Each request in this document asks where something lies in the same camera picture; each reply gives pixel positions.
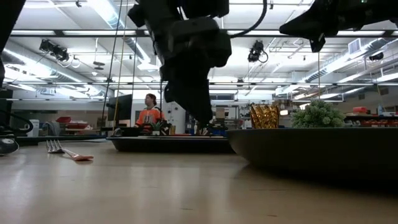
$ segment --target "red object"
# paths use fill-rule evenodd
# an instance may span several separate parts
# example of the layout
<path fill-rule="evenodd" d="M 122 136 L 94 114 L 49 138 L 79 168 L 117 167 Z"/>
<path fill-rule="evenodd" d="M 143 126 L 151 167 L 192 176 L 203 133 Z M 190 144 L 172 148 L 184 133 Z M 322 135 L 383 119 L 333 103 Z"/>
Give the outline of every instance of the red object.
<path fill-rule="evenodd" d="M 368 109 L 366 109 L 366 107 L 359 106 L 359 107 L 353 108 L 353 112 L 354 113 L 365 113 L 366 114 L 368 112 Z"/>
<path fill-rule="evenodd" d="M 85 129 L 88 124 L 79 124 L 79 123 L 69 123 L 67 124 L 67 128 L 69 129 Z"/>
<path fill-rule="evenodd" d="M 77 153 L 74 153 L 72 151 L 69 151 L 68 149 L 62 149 L 66 154 L 68 154 L 74 161 L 87 161 L 90 159 L 94 159 L 93 156 L 82 156 Z"/>
<path fill-rule="evenodd" d="M 71 117 L 59 117 L 56 122 L 58 123 L 69 123 L 72 121 Z"/>

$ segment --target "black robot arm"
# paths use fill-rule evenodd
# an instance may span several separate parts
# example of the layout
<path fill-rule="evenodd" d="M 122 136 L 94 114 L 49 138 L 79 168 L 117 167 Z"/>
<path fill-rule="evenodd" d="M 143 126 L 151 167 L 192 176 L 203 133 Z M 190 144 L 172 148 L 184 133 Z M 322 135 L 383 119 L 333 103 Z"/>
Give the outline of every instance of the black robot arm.
<path fill-rule="evenodd" d="M 166 102 L 176 101 L 203 123 L 213 117 L 208 72 L 225 66 L 231 55 L 230 36 L 213 19 L 227 13 L 228 0 L 141 0 L 129 11 L 136 26 L 146 25 L 162 62 L 160 76 L 168 82 Z"/>
<path fill-rule="evenodd" d="M 310 40 L 312 52 L 321 51 L 325 37 L 339 30 L 360 30 L 375 22 L 398 23 L 396 0 L 315 0 L 301 16 L 280 27 L 280 32 Z"/>

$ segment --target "table surface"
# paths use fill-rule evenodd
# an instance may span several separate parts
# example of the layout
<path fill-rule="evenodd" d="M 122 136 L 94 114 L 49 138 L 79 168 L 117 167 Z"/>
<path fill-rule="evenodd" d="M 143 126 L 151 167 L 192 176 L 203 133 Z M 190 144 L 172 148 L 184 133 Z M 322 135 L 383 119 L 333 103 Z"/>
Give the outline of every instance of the table surface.
<path fill-rule="evenodd" d="M 73 129 L 73 128 L 66 128 L 66 131 L 101 131 L 100 129 Z"/>
<path fill-rule="evenodd" d="M 0 157 L 0 223 L 398 223 L 398 198 L 267 174 L 237 155 L 123 153 L 65 142 Z"/>

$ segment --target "black bowl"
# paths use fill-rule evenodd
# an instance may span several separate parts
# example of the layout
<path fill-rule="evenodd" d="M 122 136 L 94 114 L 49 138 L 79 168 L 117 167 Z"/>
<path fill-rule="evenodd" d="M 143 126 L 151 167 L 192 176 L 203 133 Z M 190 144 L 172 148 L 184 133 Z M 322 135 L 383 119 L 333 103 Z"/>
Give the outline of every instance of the black bowl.
<path fill-rule="evenodd" d="M 233 150 L 256 167 L 324 178 L 398 179 L 398 128 L 228 131 Z"/>

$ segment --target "shelf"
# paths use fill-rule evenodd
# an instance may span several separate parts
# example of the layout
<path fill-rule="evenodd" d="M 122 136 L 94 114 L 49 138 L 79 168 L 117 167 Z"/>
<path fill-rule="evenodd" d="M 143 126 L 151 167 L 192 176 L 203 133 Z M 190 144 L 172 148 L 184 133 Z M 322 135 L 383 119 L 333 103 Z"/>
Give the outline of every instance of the shelf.
<path fill-rule="evenodd" d="M 395 120 L 398 116 L 347 116 L 345 120 Z"/>

